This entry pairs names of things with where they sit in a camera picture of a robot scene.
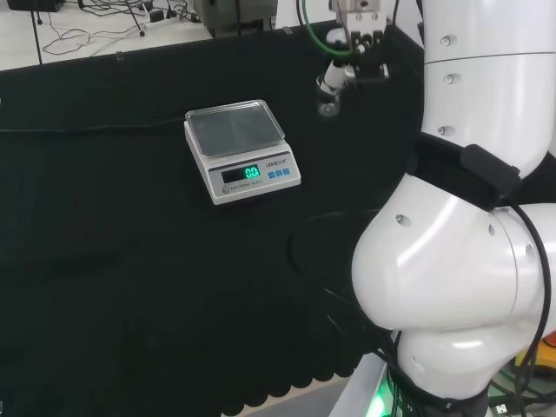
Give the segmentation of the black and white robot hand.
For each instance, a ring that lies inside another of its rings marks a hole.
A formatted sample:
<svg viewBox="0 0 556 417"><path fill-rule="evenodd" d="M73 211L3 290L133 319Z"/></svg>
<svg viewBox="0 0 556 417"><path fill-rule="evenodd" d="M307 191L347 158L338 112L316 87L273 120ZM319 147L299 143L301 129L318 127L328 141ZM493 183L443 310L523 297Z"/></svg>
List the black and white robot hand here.
<svg viewBox="0 0 556 417"><path fill-rule="evenodd" d="M330 1L328 6L340 27L330 30L324 41L331 62L318 82L320 90L337 96L348 83L386 81L387 15L381 1Z"/></svg>

